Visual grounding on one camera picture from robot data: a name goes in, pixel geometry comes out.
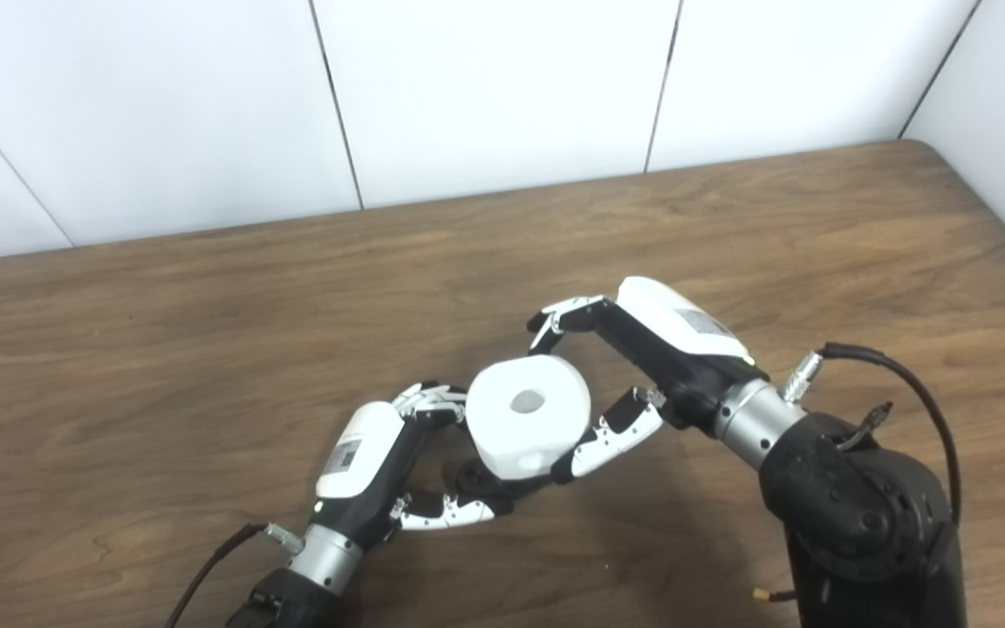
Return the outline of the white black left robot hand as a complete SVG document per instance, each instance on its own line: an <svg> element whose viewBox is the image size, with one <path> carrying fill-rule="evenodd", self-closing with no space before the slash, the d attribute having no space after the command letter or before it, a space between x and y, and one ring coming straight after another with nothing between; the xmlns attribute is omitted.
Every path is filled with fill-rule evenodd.
<svg viewBox="0 0 1005 628"><path fill-rule="evenodd" d="M467 397L466 390L427 381L392 401L360 406L318 478L303 548L288 570L339 597L363 557L403 529L444 531L513 513L510 498L407 487L427 438L462 424Z"/></svg>

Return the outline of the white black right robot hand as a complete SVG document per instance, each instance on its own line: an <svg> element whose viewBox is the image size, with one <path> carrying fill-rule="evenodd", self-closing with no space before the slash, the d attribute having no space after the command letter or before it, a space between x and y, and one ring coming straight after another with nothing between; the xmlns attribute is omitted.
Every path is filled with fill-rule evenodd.
<svg viewBox="0 0 1005 628"><path fill-rule="evenodd" d="M550 466L559 485L630 452L662 427L694 428L761 470L805 417L782 397L730 330L665 283L630 276L609 297L574 297L528 321L530 355L547 355L570 333L594 333L646 375L604 410Z"/></svg>

